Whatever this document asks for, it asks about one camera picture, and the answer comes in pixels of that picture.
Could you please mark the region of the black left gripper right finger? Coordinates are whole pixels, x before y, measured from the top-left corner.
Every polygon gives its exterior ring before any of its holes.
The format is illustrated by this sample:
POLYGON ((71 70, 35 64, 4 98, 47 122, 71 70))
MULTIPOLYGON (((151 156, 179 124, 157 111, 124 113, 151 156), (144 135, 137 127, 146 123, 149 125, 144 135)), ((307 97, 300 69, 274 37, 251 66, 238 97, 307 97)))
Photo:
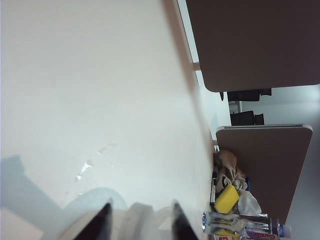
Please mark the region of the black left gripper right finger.
POLYGON ((173 240, 198 240, 187 216, 177 200, 171 205, 171 232, 173 240))

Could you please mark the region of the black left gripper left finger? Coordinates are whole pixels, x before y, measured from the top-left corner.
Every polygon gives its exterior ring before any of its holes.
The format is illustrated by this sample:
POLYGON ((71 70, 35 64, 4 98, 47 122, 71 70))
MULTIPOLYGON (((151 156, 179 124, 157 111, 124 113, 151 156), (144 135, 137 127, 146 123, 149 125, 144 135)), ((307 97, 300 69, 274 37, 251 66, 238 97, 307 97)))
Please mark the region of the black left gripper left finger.
POLYGON ((81 216, 66 231, 67 240, 110 240, 113 224, 113 199, 98 211, 81 216))

